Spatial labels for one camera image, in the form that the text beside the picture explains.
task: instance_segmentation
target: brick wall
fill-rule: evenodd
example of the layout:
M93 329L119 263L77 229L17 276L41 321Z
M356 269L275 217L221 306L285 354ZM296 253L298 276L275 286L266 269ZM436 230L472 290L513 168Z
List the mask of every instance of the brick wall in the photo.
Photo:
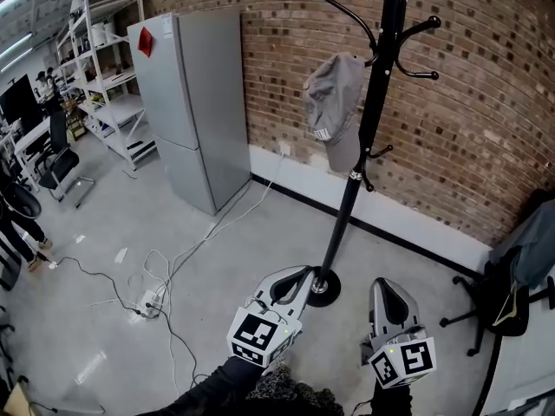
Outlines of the brick wall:
M382 0L339 1L377 35ZM324 155L302 85L331 53L368 56L362 30L319 0L146 0L146 12L228 5L242 10L250 142L278 152L285 140L305 163ZM493 244L534 189L555 183L553 0L409 0L406 26L432 14L442 27L407 42L402 60L441 78L394 70L375 150L395 150L369 175L379 192Z

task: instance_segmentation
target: red magnet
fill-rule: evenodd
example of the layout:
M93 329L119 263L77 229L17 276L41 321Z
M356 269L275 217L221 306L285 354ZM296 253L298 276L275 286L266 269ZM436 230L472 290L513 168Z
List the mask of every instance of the red magnet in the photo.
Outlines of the red magnet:
M150 58L150 51L153 47L153 36L148 32L148 29L143 27L140 30L139 35L139 44L137 45L137 49L142 51L148 58Z

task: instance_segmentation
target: white wall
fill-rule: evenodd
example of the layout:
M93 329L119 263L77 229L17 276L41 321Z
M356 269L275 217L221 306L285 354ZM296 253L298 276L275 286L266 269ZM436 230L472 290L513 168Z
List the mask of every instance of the white wall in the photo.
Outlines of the white wall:
M10 59L6 59L2 63L2 67L10 62L11 59L17 57L25 50L25 47L21 47L21 50L17 51ZM19 62L14 63L3 73L0 73L0 94L3 94L6 89L10 86L10 80L21 79L24 75L29 76L29 83L32 88L38 88L38 81L35 81L36 75L39 71L46 72L46 67L44 66L44 58L48 55L56 52L56 46L54 43L47 43L41 46L39 49L33 49L30 54L26 55Z
M251 171L268 180L276 178L280 156L253 145L250 150ZM276 183L339 209L346 181L328 173L324 157L313 157L310 166L285 158ZM379 192L369 193L363 188L358 193L352 216L474 271L482 270L491 249Z

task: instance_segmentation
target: white shelf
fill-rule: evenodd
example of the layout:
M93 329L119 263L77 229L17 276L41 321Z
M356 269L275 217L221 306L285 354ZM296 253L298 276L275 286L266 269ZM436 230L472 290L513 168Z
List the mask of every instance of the white shelf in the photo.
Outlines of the white shelf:
M121 74L117 75L110 75L103 80L104 88L108 91L109 89L119 87L128 81L131 81L135 78L135 69L128 68L123 71ZM69 83L74 88L79 88L82 90L94 91L96 93L101 93L101 86L98 84L98 81L92 80L84 85L82 85L81 81L75 80Z
M88 115L94 116L101 122L106 123L111 127L114 126L112 116L110 115L110 109L108 109L108 107L104 106L93 109L91 106L87 105L86 102L80 103L78 107ZM123 94L117 99L111 100L110 108L118 125L123 123L129 117L140 114L145 109L142 104L142 99L139 95L135 94Z
M137 160L142 159L147 154L156 149L156 144L154 143L154 136L150 132L150 128L148 127L148 123L145 119L140 121L139 125L134 130L133 135L129 139L127 139L127 135L133 128L134 123L135 122L133 121L127 123L125 126L120 128L120 131L123 142L125 143L125 147L131 146L133 143L137 143L139 141L142 142L138 146L127 149L127 153L131 156L132 161L136 162ZM116 151L121 157L126 157L126 150L122 149L122 145L118 140L118 136L116 133L110 134L104 139L104 142L110 148Z
M89 49L88 51L85 51L84 53L82 53L81 55L79 55L76 59L71 59L71 60L68 61L68 62L62 63L60 66L61 66L61 67L66 67L66 66L69 66L69 65L74 65L74 64L77 63L78 60L86 59L87 57L92 56L92 54L93 54L93 51L91 51L91 50Z
M83 33L88 32L88 36L92 36L92 25L110 18L115 12L122 10L132 3L138 4L140 19L144 19L142 0L103 0L102 2L92 3L89 5L88 0L83 0L83 14L73 21L69 21L67 31L60 33L58 38L63 35L62 40L57 43L58 55L62 43L71 40L72 48L77 49L76 39ZM114 46L121 42L129 42L128 37L119 37L115 34L106 33L107 39L101 45L91 45L89 51L86 51L74 59L67 61L61 65L62 67L75 66L73 76L78 77L71 83L67 83L68 91L71 89L80 89L85 93L87 101L80 103L78 107L87 114L85 127L99 140L116 151L121 157L127 160L132 169L135 169L134 162L141 159L145 155L152 152L156 145L153 135L146 120L142 117L145 113L142 100L139 95L122 94L114 96L112 100L108 100L107 91L112 88L119 87L135 78L134 68L128 68L117 75L102 75L97 51L100 49ZM120 68L121 58L117 48L114 48L115 62ZM87 81L83 72L83 65L88 63L88 58L94 59L95 73L97 77L92 81ZM95 97L92 93L103 94L106 103L94 103L92 99Z
M136 2L137 0L102 0L101 2L92 3L90 5L91 23L95 24L97 21L100 21L104 18L109 18L116 12ZM81 14L81 16L77 20L75 20L75 23L73 24L74 32L78 30L84 31L87 29L86 24L81 26L82 23L85 21L85 17L85 13L83 12L83 14ZM68 29L68 32L66 32L61 41L58 42L58 48L69 39L70 34L71 31Z
M95 50L98 51L100 49L107 48L108 46L117 45L118 43L121 43L121 42L129 42L129 40L128 40L127 37L115 38L114 40L111 40L110 42L103 43L102 45L95 46ZM87 59L89 57L92 57L92 55L93 55L93 51L91 49L89 49L88 51L85 51L84 53L79 55L77 58L71 59L68 62L62 63L60 66L61 67L66 67L68 65L75 65L77 63L77 61Z

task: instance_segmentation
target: gray refrigerator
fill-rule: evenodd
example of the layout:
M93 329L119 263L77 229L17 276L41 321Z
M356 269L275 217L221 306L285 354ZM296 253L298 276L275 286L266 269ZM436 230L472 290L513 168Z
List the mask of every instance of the gray refrigerator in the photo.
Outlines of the gray refrigerator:
M152 37L150 56L139 50L143 28ZM251 175L239 11L164 14L127 32L140 97L173 191L213 215Z

